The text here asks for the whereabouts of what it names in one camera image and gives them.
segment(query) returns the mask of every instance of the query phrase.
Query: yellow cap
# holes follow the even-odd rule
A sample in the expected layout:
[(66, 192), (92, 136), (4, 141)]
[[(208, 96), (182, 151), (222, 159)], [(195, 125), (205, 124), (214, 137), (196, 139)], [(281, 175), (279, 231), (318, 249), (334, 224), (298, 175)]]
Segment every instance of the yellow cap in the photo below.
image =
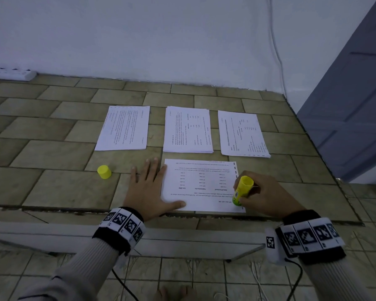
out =
[(246, 196), (253, 187), (254, 181), (249, 176), (241, 176), (238, 187), (235, 190), (234, 196), (232, 197), (232, 202), (234, 205), (241, 206), (241, 203), (239, 202), (239, 198), (242, 196)]
[(97, 168), (97, 172), (103, 179), (108, 179), (111, 176), (111, 171), (106, 165), (101, 165), (99, 168)]

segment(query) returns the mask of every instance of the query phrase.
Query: gray door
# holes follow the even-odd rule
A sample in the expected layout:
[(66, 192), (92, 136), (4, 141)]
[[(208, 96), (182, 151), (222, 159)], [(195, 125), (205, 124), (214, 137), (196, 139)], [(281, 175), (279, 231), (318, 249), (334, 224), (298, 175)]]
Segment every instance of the gray door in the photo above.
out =
[(297, 115), (335, 177), (376, 165), (376, 3)]

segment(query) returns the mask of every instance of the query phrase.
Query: white power strip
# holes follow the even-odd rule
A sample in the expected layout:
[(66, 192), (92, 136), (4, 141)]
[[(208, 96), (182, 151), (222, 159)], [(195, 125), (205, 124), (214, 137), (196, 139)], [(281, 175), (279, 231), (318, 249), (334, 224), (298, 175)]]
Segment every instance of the white power strip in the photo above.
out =
[(34, 70), (9, 70), (0, 69), (0, 79), (30, 81), (36, 76)]

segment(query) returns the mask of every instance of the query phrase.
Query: printed document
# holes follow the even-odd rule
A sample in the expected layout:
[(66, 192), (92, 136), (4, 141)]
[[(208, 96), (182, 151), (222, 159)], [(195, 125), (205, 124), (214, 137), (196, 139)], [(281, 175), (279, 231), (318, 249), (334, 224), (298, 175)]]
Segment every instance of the printed document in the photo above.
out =
[(232, 203), (238, 177), (235, 162), (165, 159), (164, 164), (163, 201), (185, 201), (186, 206), (179, 210), (245, 212), (244, 207)]
[(218, 111), (218, 126), (221, 154), (270, 158), (256, 114)]
[(150, 107), (110, 106), (95, 150), (145, 149), (149, 111)]
[(209, 110), (167, 107), (163, 151), (213, 153)]

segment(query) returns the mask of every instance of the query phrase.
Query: hand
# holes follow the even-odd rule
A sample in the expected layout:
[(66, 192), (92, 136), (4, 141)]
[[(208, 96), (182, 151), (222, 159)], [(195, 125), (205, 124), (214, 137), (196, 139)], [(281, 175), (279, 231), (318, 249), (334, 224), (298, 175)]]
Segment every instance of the hand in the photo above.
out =
[(161, 200), (161, 182), (167, 166), (164, 165), (156, 175), (158, 164), (157, 158), (152, 163), (147, 159), (138, 182), (136, 167), (131, 169), (130, 185), (123, 206), (134, 208), (144, 221), (186, 205), (184, 201), (165, 203)]
[(274, 177), (269, 175), (244, 171), (235, 180), (234, 190), (243, 175), (249, 176), (255, 183), (248, 197), (240, 197), (239, 201), (243, 207), (278, 218), (286, 217), (293, 212), (306, 210)]

